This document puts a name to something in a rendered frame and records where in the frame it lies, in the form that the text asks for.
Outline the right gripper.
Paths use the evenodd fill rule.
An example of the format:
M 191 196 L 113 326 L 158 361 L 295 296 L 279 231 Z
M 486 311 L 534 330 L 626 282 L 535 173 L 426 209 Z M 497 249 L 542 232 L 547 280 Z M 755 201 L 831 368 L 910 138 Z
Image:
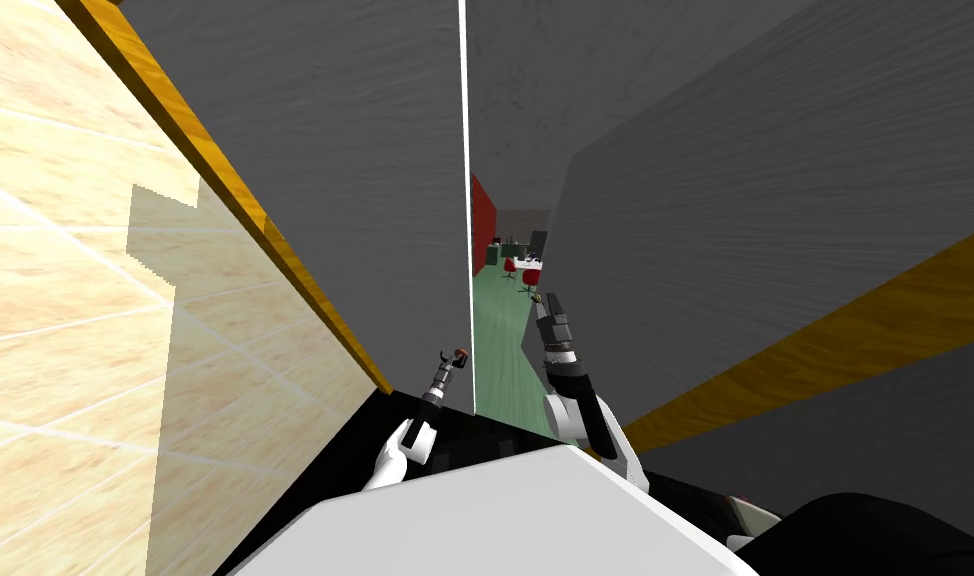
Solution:
M 554 292 L 546 294 L 546 306 L 540 294 L 532 295 L 536 326 L 544 345 L 545 356 L 574 353 L 573 337 L 564 308 Z

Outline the white door leaf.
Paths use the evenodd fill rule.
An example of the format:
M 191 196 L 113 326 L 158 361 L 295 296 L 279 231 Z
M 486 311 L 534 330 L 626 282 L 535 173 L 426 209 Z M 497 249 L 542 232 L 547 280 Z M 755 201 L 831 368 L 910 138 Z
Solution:
M 468 83 L 468 34 L 467 34 L 467 1 L 457 1 L 458 35 L 459 35 L 459 68 L 461 86 L 461 120 L 462 146 L 465 195 L 465 225 L 467 225 L 467 268 L 468 268 L 468 311 L 470 328 L 469 352 L 475 352 L 475 318 L 474 318 L 474 236 L 472 209 L 472 176 L 470 160 L 470 128 L 469 128 L 469 83 Z

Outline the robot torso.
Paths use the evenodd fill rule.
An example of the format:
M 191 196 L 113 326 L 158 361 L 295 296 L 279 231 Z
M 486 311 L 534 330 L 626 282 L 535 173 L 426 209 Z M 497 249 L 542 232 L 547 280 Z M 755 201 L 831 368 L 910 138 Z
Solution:
M 334 498 L 230 576 L 757 576 L 578 448 Z

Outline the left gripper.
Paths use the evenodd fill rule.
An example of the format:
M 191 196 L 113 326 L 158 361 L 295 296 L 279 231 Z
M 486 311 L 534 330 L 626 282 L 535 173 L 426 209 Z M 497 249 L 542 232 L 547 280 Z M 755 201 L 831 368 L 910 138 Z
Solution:
M 436 389 L 437 393 L 445 393 L 451 381 L 452 373 L 455 370 L 461 370 L 465 367 L 465 359 L 456 358 L 455 351 L 453 351 L 449 356 L 445 356 L 444 352 L 442 351 L 440 353 L 440 360 L 441 363 L 433 380 L 433 387 Z

